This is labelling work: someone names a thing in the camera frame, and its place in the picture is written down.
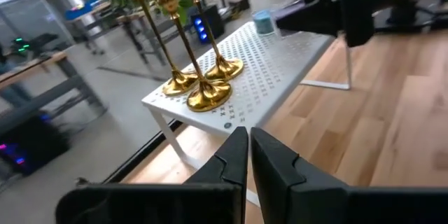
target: wooden floor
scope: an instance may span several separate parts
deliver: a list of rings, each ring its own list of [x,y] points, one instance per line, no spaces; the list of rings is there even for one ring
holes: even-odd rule
[[[343,82],[344,66],[336,41],[307,78]],[[447,32],[377,36],[353,50],[351,91],[299,86],[264,128],[350,185],[446,186],[447,74]],[[224,141],[193,127],[178,139],[203,160]],[[124,183],[182,183],[192,173],[163,145]],[[251,173],[248,187],[255,190]],[[250,203],[246,223],[263,223]]]

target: concrete floor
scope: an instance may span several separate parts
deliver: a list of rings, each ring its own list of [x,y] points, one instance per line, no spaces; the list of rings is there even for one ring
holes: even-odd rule
[[[250,1],[252,11],[257,11],[276,8],[287,0]],[[207,0],[208,4],[217,2]],[[226,34],[219,40],[249,20],[250,12],[247,12],[238,20],[228,23]],[[210,48],[210,45],[200,45],[194,36],[190,37],[190,41],[196,56]],[[108,113],[97,118],[86,104],[81,103],[56,120],[66,129],[79,131],[71,139],[72,148],[31,176],[17,180],[0,194],[0,223],[54,223],[55,205],[64,193],[74,187],[77,177],[103,181],[159,132],[140,101],[162,82],[97,69],[103,66],[148,73],[121,28],[98,38],[97,43],[106,50],[105,55],[91,55],[82,45],[70,48],[68,53],[77,70],[108,106]],[[189,63],[180,38],[170,42],[169,49],[179,67]],[[155,58],[150,59],[150,63],[155,68],[161,68]],[[63,79],[59,69],[53,67],[50,73],[40,73],[27,80],[25,85],[33,95],[38,95]],[[61,104],[72,94],[49,104],[48,109]],[[0,112],[7,108],[8,105],[0,100]]]

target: white perforated table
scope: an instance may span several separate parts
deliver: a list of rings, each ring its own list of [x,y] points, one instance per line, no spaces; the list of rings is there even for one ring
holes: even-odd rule
[[[247,22],[218,44],[225,58],[238,57],[244,62],[243,73],[230,81],[233,93],[224,105],[208,112],[192,112],[186,106],[188,94],[166,97],[162,86],[142,102],[182,161],[199,169],[204,163],[182,150],[162,114],[225,137],[238,126],[245,126],[248,130],[262,127],[333,41],[329,36],[308,32],[286,38],[276,34],[259,36],[254,24]],[[214,51],[210,49],[197,61],[205,72],[215,64]],[[193,66],[189,65],[184,70],[192,71]],[[253,192],[248,191],[247,197],[259,205]]]

